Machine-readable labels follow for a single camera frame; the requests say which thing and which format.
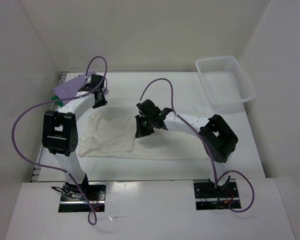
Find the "cream t shirt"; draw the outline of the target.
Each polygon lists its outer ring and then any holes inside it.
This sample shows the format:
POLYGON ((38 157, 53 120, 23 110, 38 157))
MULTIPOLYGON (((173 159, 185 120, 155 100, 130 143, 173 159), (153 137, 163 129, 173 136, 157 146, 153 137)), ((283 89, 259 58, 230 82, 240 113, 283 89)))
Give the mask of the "cream t shirt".
POLYGON ((79 157, 140 160, 208 159, 202 142, 176 130, 155 130, 136 138, 136 119, 130 108, 94 110, 87 118, 87 129, 80 138, 79 157))

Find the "lavender t shirt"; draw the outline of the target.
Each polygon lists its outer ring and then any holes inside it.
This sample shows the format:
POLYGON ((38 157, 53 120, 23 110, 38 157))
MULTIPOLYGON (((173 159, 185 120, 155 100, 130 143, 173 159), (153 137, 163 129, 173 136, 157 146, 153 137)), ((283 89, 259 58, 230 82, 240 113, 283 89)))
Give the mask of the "lavender t shirt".
POLYGON ((63 105, 74 100, 78 93, 80 93, 82 96, 85 96, 88 93, 93 94, 96 89, 100 88, 100 85, 104 82, 104 80, 101 80, 101 82, 90 92, 79 91, 79 89, 82 88, 86 83, 89 83, 91 75, 94 74, 96 74, 94 71, 89 71, 87 75, 80 74, 55 87, 53 89, 53 93, 60 98, 60 100, 63 102, 63 105))

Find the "green t shirt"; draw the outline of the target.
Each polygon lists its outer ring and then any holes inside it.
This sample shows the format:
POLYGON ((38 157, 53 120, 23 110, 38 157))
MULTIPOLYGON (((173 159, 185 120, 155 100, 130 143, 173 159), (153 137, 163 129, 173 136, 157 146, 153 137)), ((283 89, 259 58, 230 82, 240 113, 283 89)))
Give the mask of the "green t shirt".
POLYGON ((63 102, 60 100, 60 98, 56 95, 54 95, 51 100, 56 100, 55 104, 57 104, 58 106, 62 107, 64 104, 63 102))

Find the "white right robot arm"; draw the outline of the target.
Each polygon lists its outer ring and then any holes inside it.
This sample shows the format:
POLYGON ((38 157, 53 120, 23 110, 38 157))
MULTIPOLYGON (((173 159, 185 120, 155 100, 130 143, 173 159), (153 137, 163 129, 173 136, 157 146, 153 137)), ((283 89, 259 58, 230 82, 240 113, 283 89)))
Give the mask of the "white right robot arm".
POLYGON ((232 157, 239 139, 220 115, 196 117, 165 108, 154 117, 140 112, 135 119, 136 138, 149 136, 155 129, 178 131, 198 137, 212 165, 210 193, 220 197, 227 191, 226 184, 230 179, 226 177, 230 172, 227 161, 232 157))

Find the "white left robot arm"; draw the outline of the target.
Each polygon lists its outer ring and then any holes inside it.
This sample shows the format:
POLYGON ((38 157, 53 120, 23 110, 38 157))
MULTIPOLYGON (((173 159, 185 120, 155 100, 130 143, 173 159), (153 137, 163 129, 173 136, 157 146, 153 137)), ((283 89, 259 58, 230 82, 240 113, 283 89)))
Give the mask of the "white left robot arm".
POLYGON ((92 89, 92 84, 87 83, 79 89, 76 99, 70 100, 56 111, 46 111, 43 119, 43 147, 54 155, 60 167, 66 171, 64 191, 72 191, 79 200, 89 196, 90 186, 76 154, 79 143, 77 120, 90 108, 107 104, 103 87, 89 94, 92 89))

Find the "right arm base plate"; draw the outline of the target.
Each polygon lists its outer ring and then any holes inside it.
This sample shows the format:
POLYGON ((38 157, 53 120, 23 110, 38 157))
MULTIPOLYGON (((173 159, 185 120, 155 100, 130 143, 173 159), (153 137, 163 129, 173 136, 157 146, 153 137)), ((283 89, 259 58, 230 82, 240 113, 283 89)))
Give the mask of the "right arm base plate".
POLYGON ((209 180, 193 182, 196 210, 224 210, 231 208, 241 209, 237 184, 234 180, 225 187, 214 188, 209 180))

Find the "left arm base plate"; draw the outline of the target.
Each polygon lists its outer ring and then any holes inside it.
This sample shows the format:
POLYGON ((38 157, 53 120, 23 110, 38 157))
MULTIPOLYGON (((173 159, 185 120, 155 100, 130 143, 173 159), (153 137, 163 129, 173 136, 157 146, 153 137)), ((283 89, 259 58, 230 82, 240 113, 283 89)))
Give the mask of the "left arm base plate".
MULTIPOLYGON (((59 213, 88 213, 91 208, 76 186, 64 184, 62 187, 52 186, 54 191, 60 193, 59 213)), ((92 183, 85 193, 95 212, 105 211, 106 184, 92 183)))

